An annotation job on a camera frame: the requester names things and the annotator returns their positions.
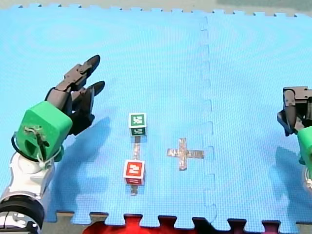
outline red block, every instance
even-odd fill
[[[142,160],[126,160],[123,178],[126,184],[143,185],[145,178],[145,162]]]

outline black cable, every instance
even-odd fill
[[[11,137],[11,143],[12,143],[12,146],[13,146],[14,150],[15,150],[16,152],[18,152],[20,155],[22,155],[23,157],[27,158],[28,160],[31,160],[31,161],[33,161],[33,162],[37,162],[37,160],[35,160],[35,159],[33,159],[33,158],[27,156],[26,154],[24,154],[24,153],[17,147],[17,145],[15,144],[15,133],[14,133],[13,136]]]
[[[36,136],[36,139],[37,139],[37,144],[39,146],[39,150],[40,150],[40,153],[41,153],[41,156],[42,156],[42,160],[45,161],[46,160],[46,150],[45,150],[45,145],[44,145],[44,141],[42,141],[41,139],[41,136],[40,136],[40,133],[38,133],[35,129],[33,128],[29,128],[31,129],[31,131],[29,130],[26,130],[27,132],[35,132],[35,136]],[[12,143],[12,146],[13,148],[16,150],[16,152],[18,152],[20,155],[22,155],[23,157],[29,159],[29,160],[32,160],[32,161],[37,161],[37,160],[34,160],[32,159],[31,157],[28,157],[26,154],[24,154],[18,147],[17,145],[15,144],[15,133],[13,134],[12,138],[11,138],[11,143]]]

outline white label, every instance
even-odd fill
[[[143,134],[143,129],[134,129],[135,134]]]
[[[128,182],[131,184],[139,184],[140,181],[138,181],[137,179],[129,179]]]
[[[139,173],[139,167],[134,165],[134,164],[131,164],[130,165],[130,170],[129,170],[129,173],[132,173],[132,174],[138,174]]]
[[[133,123],[135,123],[135,124],[141,124],[143,121],[143,118],[142,118],[142,116],[134,116],[133,117]]]

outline green block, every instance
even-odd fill
[[[312,127],[300,130],[297,134],[300,154],[309,172],[312,172]]]
[[[131,128],[131,135],[132,136],[145,136],[146,129],[145,128]]]
[[[43,101],[25,112],[17,132],[17,145],[19,149],[30,158],[37,159],[39,146],[36,135],[25,130],[25,127],[35,129],[46,142],[46,158],[50,159],[62,146],[70,129],[72,120],[47,101]]]
[[[146,113],[129,113],[128,120],[131,136],[145,136],[147,132]]]
[[[146,127],[146,113],[130,113],[129,128]]]

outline cube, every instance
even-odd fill
[[[128,121],[131,136],[145,136],[147,134],[146,113],[129,113]]]
[[[126,160],[123,178],[126,184],[144,185],[145,162],[142,160]]]

